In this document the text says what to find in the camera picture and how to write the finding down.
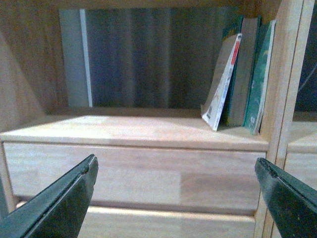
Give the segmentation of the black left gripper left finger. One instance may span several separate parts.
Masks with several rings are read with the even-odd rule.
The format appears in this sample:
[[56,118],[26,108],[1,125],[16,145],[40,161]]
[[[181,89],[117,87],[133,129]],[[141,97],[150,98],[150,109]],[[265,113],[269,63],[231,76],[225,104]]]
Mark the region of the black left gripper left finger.
[[0,223],[2,238],[76,238],[98,174],[90,155]]

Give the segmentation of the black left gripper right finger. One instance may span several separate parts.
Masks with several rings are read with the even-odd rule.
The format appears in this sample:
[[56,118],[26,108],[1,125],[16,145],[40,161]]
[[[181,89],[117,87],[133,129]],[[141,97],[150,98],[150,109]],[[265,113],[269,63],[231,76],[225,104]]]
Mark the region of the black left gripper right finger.
[[265,158],[257,158],[255,172],[281,237],[315,238],[317,191]]

